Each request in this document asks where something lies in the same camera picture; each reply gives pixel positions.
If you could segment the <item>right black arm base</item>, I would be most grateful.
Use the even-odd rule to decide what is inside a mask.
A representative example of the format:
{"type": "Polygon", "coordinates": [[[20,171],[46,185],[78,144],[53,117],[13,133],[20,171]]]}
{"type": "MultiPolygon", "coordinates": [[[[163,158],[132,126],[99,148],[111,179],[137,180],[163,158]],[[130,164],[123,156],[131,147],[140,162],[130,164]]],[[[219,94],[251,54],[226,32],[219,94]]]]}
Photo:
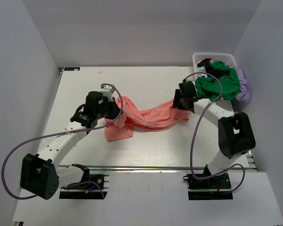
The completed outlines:
{"type": "Polygon", "coordinates": [[[198,180],[192,174],[183,176],[187,183],[189,201],[232,200],[232,186],[229,175],[221,174],[214,178],[198,180]]]}

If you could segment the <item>salmon pink t shirt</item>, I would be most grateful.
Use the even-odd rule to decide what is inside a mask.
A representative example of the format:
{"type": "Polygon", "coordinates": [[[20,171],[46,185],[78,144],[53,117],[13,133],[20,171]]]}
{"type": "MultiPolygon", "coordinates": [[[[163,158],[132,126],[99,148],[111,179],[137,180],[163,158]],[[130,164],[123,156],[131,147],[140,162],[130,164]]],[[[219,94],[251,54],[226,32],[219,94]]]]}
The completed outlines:
{"type": "Polygon", "coordinates": [[[122,99],[123,103],[117,98],[116,104],[123,106],[123,113],[104,130],[108,142],[131,138],[135,129],[158,132],[189,120],[190,112],[173,108],[173,100],[151,109],[139,110],[130,98],[123,96],[122,99]]]}

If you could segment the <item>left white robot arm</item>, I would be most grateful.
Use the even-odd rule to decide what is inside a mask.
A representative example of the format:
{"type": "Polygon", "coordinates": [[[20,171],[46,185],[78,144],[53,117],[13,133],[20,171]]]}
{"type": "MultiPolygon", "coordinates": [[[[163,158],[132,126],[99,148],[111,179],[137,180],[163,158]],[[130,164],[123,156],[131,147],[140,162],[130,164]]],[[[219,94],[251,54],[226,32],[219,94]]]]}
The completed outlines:
{"type": "Polygon", "coordinates": [[[65,168],[59,165],[66,155],[97,129],[98,121],[105,118],[115,121],[122,108],[117,106],[112,85],[103,84],[100,91],[88,93],[85,103],[80,105],[63,132],[55,134],[54,140],[37,154],[23,158],[20,186],[45,200],[50,199],[59,188],[85,188],[91,183],[90,170],[74,163],[65,168]]]}

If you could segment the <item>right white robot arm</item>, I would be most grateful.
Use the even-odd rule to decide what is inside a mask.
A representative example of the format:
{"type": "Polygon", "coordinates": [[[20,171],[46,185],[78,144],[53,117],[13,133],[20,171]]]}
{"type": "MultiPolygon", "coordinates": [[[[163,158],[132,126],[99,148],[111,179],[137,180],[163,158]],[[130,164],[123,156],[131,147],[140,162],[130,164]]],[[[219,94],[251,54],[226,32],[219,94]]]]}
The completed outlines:
{"type": "Polygon", "coordinates": [[[220,181],[220,175],[225,174],[234,162],[249,150],[256,146],[255,137],[246,113],[233,113],[204,96],[198,95],[192,81],[183,80],[179,83],[179,89],[175,90],[173,108],[191,111],[199,115],[194,134],[192,136],[190,150],[190,167],[193,168],[193,147],[196,133],[202,118],[205,118],[218,128],[219,150],[213,160],[204,168],[202,177],[193,177],[203,180],[210,188],[216,187],[220,181]]]}

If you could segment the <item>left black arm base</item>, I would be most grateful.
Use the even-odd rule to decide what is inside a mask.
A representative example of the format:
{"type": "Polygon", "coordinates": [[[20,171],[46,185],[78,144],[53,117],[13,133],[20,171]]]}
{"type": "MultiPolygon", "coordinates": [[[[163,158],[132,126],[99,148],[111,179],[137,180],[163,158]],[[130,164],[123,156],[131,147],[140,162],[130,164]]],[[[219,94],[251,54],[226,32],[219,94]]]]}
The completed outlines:
{"type": "Polygon", "coordinates": [[[108,193],[109,175],[72,164],[57,171],[59,198],[69,200],[103,200],[108,193]]]}

